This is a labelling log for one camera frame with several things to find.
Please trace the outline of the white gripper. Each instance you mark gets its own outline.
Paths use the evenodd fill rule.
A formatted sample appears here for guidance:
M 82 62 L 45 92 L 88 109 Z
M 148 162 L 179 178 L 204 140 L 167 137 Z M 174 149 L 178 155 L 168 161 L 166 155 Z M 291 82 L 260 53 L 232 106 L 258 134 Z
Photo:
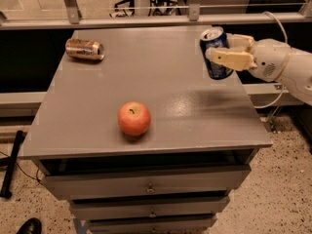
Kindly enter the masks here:
M 250 69 L 252 76 L 266 82 L 277 79 L 292 49 L 287 43 L 274 39 L 255 42 L 250 35 L 227 33 L 226 36 L 228 48 L 210 47 L 206 58 L 236 71 Z

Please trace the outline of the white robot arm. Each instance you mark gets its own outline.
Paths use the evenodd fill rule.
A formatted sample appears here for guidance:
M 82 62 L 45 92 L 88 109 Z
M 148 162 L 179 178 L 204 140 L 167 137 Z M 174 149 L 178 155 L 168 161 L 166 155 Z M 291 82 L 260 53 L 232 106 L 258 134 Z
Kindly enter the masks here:
M 228 48 L 209 47 L 206 58 L 227 68 L 248 70 L 265 82 L 278 82 L 290 94 L 312 105 L 312 54 L 274 39 L 228 34 Z

